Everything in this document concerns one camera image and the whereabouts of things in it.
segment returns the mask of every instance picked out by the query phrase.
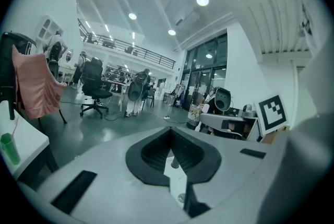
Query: black slot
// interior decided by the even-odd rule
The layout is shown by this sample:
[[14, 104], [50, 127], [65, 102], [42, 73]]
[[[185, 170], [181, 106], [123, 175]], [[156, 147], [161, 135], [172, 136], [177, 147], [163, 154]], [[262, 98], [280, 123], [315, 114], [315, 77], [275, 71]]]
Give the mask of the black slot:
[[56, 199], [53, 200], [52, 205], [69, 215], [96, 176], [96, 173], [85, 170], [81, 171]]
[[250, 150], [250, 149], [242, 149], [240, 151], [240, 153], [245, 154], [245, 155], [250, 155], [256, 158], [260, 158], [263, 159], [266, 156], [265, 152], [262, 151], [254, 151], [254, 150]]

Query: gray floor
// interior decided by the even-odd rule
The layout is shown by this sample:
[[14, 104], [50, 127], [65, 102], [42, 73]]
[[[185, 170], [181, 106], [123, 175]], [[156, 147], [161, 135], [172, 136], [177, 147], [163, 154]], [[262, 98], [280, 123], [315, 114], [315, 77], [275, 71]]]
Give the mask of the gray floor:
[[[85, 100], [86, 97], [81, 91], [76, 91], [67, 87], [62, 95], [63, 102], [72, 103], [92, 103], [93, 100]], [[109, 103], [109, 113], [106, 118], [113, 120], [124, 113], [119, 112], [117, 104], [119, 97], [113, 97]], [[154, 108], [150, 108], [150, 100], [145, 103], [144, 110], [138, 116], [123, 117], [110, 122], [106, 119], [100, 119], [100, 115], [95, 110], [89, 110], [84, 113], [83, 117], [79, 115], [80, 105], [71, 103], [61, 103], [61, 111], [67, 121], [65, 125], [59, 113], [46, 115], [41, 119], [45, 134], [49, 137], [51, 151], [58, 163], [59, 167], [71, 162], [77, 156], [80, 156], [91, 147], [114, 140], [136, 132], [149, 130], [163, 126], [185, 126], [185, 124], [176, 123], [186, 122], [187, 112], [183, 109], [167, 106], [162, 101], [155, 101]], [[127, 99], [124, 101], [124, 109], [126, 108]], [[170, 116], [173, 119], [169, 123], [159, 116]], [[29, 120], [29, 122], [39, 129], [37, 120]]]

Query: cable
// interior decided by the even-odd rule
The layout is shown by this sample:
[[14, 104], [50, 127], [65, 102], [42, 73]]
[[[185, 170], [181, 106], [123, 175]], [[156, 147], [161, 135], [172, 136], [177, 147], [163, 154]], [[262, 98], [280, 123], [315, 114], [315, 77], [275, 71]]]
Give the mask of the cable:
[[107, 121], [109, 121], [109, 122], [114, 122], [114, 121], [116, 121], [118, 118], [123, 118], [123, 116], [116, 117], [115, 119], [107, 119], [106, 117], [107, 117], [107, 114], [104, 116], [104, 119], [107, 120]]
[[75, 104], [75, 105], [81, 105], [81, 103], [74, 103], [70, 101], [61, 101], [61, 103], [70, 103], [70, 104]]
[[[153, 115], [155, 115], [155, 116], [157, 116], [157, 117], [159, 117], [159, 118], [165, 120], [165, 121], [168, 122], [168, 123], [174, 123], [174, 124], [186, 124], [186, 123], [188, 123], [188, 121], [186, 121], [186, 122], [179, 122], [178, 120], [176, 120], [176, 119], [170, 117], [170, 119], [172, 119], [172, 120], [175, 121], [175, 122], [171, 122], [171, 121], [168, 121], [168, 119], [165, 119], [165, 118], [163, 118], [163, 117], [161, 117], [161, 116], [159, 116], [159, 115], [157, 115], [157, 114], [155, 114], [155, 113], [152, 113], [152, 112], [150, 112], [150, 111], [148, 111], [148, 110], [145, 110], [145, 111], [147, 111], [147, 112], [149, 112], [149, 113], [151, 113], [151, 114], [153, 114]], [[194, 120], [196, 120], [196, 119], [198, 119], [198, 118], [199, 118], [199, 117], [196, 117], [195, 119], [190, 120], [189, 122], [193, 122]]]

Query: pink cloth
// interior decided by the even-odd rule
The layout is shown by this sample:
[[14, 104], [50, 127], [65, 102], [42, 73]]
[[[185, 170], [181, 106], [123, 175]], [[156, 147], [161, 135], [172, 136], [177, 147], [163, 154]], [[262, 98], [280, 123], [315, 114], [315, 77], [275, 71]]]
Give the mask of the pink cloth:
[[45, 55], [23, 55], [13, 46], [13, 65], [28, 118], [39, 118], [58, 111], [61, 95], [67, 85], [53, 77]]

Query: glass door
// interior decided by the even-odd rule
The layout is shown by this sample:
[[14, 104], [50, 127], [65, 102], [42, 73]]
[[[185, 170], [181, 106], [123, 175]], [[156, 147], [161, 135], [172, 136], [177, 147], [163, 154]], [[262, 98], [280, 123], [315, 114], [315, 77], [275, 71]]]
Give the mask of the glass door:
[[194, 91], [193, 104], [199, 105], [203, 104], [204, 100], [209, 93], [211, 83], [210, 70], [202, 70], [198, 72], [196, 88]]
[[185, 95], [184, 109], [189, 111], [192, 105], [193, 95], [196, 88], [197, 76], [199, 72], [192, 72], [189, 77], [188, 87]]

